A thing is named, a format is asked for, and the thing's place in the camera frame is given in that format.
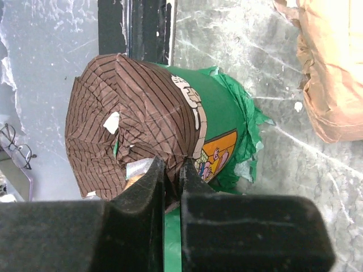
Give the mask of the brown paper wrapped roll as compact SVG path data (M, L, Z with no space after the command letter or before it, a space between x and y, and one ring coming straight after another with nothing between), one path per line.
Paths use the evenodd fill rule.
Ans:
M299 29L303 102L327 143L362 140L362 1L273 1Z

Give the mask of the brown-topped green roll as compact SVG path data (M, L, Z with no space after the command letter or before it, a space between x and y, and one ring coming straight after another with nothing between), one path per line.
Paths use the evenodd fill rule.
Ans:
M75 78L66 152L81 195L108 201L137 181L134 163L163 159L167 241L174 243L182 164L190 158L205 182L219 177L224 188L233 188L237 165L262 148L259 125L267 121L243 87L217 67L194 71L102 55Z

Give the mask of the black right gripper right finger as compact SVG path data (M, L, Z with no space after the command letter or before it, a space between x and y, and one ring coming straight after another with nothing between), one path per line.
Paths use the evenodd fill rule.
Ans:
M180 170L183 271L330 271L336 256L315 204L293 195L219 194Z

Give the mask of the eyeglasses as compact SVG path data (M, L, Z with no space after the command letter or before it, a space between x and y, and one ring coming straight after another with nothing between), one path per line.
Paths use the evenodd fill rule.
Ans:
M1 147L10 156L13 163L20 169L31 170L31 160L37 158L28 144L16 141L15 128L5 123L1 127Z

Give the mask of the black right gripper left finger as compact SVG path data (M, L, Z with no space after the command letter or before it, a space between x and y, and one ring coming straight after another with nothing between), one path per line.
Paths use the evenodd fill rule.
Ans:
M1 204L2 271L163 271L164 162L111 201Z

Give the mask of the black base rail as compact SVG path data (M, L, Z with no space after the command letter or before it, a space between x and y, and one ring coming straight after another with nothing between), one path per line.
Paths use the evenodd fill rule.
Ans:
M172 65L177 1L98 1L99 54Z

